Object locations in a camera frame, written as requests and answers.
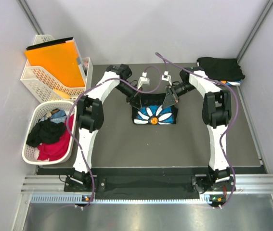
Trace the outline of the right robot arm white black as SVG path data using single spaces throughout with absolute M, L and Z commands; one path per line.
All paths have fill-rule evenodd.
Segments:
M 161 108 L 174 106 L 190 89 L 197 90 L 203 97 L 201 116 L 209 132 L 210 159 L 207 176 L 195 178 L 194 189 L 201 190 L 201 193 L 209 189 L 216 191 L 229 183 L 233 174 L 226 155 L 226 133 L 232 117 L 231 92 L 219 88 L 217 82 L 209 79 L 200 67 L 183 68 L 181 78 L 180 85 L 166 87 Z

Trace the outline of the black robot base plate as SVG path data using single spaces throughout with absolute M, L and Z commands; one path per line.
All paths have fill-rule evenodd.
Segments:
M 94 190 L 79 192 L 76 187 L 64 185 L 65 192 L 95 193 L 101 200 L 172 200 L 198 199 L 200 194 L 210 191 L 230 192 L 233 178 L 216 190 L 204 193 L 194 189 L 195 178 L 208 174 L 206 167 L 126 167 L 93 168 Z

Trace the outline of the black t shirt flower print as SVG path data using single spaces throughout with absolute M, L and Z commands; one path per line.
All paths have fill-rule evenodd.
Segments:
M 165 93 L 142 94 L 141 108 L 132 107 L 132 122 L 136 125 L 174 125 L 177 123 L 178 108 L 162 108 Z

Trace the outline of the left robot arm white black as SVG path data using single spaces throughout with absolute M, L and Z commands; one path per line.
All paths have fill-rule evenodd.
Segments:
M 110 65 L 100 81 L 94 87 L 86 90 L 76 101 L 77 115 L 75 118 L 78 138 L 75 138 L 75 142 L 78 149 L 73 164 L 74 172 L 67 178 L 66 184 L 76 187 L 79 192 L 89 192 L 95 188 L 91 172 L 91 156 L 94 140 L 104 123 L 103 103 L 115 88 L 127 96 L 135 93 L 136 91 L 127 82 L 131 75 L 132 71 L 126 64 Z

